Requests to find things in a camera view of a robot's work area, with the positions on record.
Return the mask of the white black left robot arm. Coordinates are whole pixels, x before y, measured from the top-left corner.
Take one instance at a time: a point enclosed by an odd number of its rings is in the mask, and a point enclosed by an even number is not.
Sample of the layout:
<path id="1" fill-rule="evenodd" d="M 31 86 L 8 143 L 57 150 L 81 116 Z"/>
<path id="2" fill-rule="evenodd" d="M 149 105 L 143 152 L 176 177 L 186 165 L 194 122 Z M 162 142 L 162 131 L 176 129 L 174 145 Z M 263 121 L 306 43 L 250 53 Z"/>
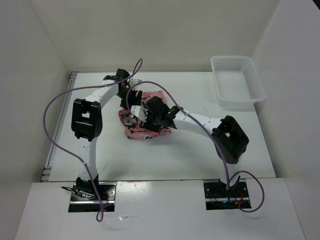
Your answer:
<path id="1" fill-rule="evenodd" d="M 98 198 L 100 194 L 99 174 L 96 166 L 96 146 L 103 129 L 102 109 L 114 96 L 125 100 L 130 88 L 132 74 L 119 68 L 115 75 L 107 75 L 102 84 L 85 98 L 77 98 L 73 102 L 71 130 L 77 139 L 78 155 L 83 166 L 76 179 L 77 191 L 89 200 Z"/>

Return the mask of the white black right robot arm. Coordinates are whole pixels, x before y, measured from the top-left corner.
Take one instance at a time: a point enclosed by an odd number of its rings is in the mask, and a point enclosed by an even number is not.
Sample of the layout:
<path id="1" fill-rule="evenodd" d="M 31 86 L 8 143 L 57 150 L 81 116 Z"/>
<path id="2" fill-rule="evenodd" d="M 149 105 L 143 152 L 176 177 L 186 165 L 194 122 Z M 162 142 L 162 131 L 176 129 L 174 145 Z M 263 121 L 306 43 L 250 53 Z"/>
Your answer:
<path id="1" fill-rule="evenodd" d="M 131 108 L 133 115 L 141 120 L 141 127 L 158 132 L 161 127 L 186 130 L 208 137 L 213 141 L 217 155 L 223 163 L 219 191 L 230 197 L 237 191 L 236 173 L 240 170 L 239 161 L 247 150 L 249 138 L 232 116 L 224 118 L 207 117 L 195 114 L 174 105 L 168 107 L 160 97 L 152 97 L 142 106 Z"/>

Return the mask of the pink shark print shorts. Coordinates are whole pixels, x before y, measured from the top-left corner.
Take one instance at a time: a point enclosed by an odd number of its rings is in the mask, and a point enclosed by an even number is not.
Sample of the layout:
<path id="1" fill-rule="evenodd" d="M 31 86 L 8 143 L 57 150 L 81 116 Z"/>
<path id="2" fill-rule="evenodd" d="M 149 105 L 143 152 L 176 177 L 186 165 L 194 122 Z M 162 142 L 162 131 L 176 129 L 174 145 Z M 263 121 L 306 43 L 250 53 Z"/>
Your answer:
<path id="1" fill-rule="evenodd" d="M 164 102 L 166 102 L 164 93 L 160 91 L 147 91 L 142 93 L 141 97 L 141 106 L 145 106 L 145 103 L 149 101 L 152 97 L 159 97 Z M 133 140 L 146 140 L 152 139 L 157 137 L 164 137 L 172 133 L 171 129 L 164 128 L 161 126 L 158 132 L 150 131 L 148 129 L 144 129 L 141 127 L 141 120 L 137 118 L 132 118 L 130 112 L 125 109 L 121 108 L 118 111 L 118 117 L 121 124 L 124 127 L 124 133 L 128 139 Z"/>

